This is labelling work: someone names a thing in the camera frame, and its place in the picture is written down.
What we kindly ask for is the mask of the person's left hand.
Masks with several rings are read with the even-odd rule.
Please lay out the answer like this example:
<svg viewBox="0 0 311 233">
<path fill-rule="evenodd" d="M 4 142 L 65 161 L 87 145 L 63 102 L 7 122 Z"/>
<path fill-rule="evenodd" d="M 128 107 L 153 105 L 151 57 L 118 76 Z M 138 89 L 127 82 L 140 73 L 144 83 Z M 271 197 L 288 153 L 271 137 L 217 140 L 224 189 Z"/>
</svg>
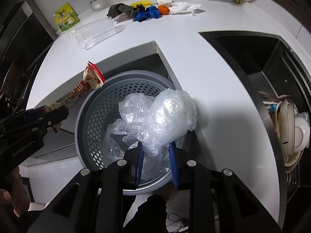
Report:
<svg viewBox="0 0 311 233">
<path fill-rule="evenodd" d="M 10 175 L 13 178 L 12 192 L 1 189 L 1 205 L 11 204 L 16 216 L 19 217 L 29 210 L 30 200 L 23 187 L 23 180 L 19 173 L 19 167 L 17 166 Z"/>
</svg>

